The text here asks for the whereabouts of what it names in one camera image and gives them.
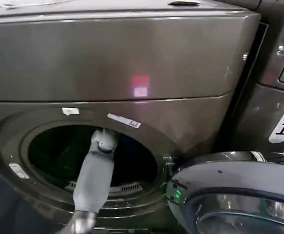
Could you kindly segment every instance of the gray floor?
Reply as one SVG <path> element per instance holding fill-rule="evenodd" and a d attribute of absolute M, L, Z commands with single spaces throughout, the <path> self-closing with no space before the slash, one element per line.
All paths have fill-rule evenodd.
<path fill-rule="evenodd" d="M 54 234 L 59 228 L 38 214 L 0 178 L 0 234 Z"/>

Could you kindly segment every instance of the washing machine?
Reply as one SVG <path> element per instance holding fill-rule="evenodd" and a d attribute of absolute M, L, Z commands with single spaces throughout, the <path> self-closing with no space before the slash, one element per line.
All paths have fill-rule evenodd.
<path fill-rule="evenodd" d="M 259 21 L 204 0 L 1 5 L 0 175 L 64 224 L 91 135 L 109 129 L 119 143 L 97 230 L 174 229 L 167 182 L 211 151 Z"/>
<path fill-rule="evenodd" d="M 262 23 L 268 27 L 254 51 L 246 85 L 239 90 L 237 104 L 227 118 L 222 133 L 229 137 L 222 147 L 284 152 L 284 0 L 256 2 L 252 9 L 261 13 Z"/>
<path fill-rule="evenodd" d="M 284 154 L 195 157 L 169 181 L 167 199 L 189 234 L 284 234 Z"/>

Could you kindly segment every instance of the dark gray appliance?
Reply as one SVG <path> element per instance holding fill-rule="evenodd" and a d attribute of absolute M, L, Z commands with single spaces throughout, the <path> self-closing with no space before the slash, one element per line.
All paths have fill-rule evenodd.
<path fill-rule="evenodd" d="M 249 2 L 227 1 L 236 5 Z M 284 0 L 257 3 L 252 9 L 262 14 L 262 23 L 268 28 L 254 49 L 257 57 L 247 74 L 249 79 L 236 93 L 237 105 L 220 135 L 220 142 L 225 136 L 227 144 L 218 149 L 284 152 Z"/>
<path fill-rule="evenodd" d="M 210 152 L 260 15 L 170 3 L 0 7 L 0 175 L 54 222 L 70 218 L 80 162 L 104 128 L 120 136 L 97 229 L 175 227 L 173 164 Z"/>

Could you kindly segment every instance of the number 1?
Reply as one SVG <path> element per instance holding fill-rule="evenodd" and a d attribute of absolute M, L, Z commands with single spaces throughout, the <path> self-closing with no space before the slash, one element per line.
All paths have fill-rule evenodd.
<path fill-rule="evenodd" d="M 283 123 L 283 129 L 279 133 L 276 133 L 276 135 L 284 135 L 284 123 Z"/>

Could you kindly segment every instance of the washer drum opening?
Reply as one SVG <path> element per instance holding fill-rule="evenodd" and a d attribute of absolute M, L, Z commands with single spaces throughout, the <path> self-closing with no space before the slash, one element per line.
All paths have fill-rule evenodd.
<path fill-rule="evenodd" d="M 89 151 L 91 136 L 97 129 L 100 128 L 66 125 L 42 132 L 29 145 L 29 162 L 48 183 L 72 192 Z M 109 197 L 141 192 L 151 186 L 157 174 L 158 165 L 151 152 L 136 140 L 118 133 Z"/>

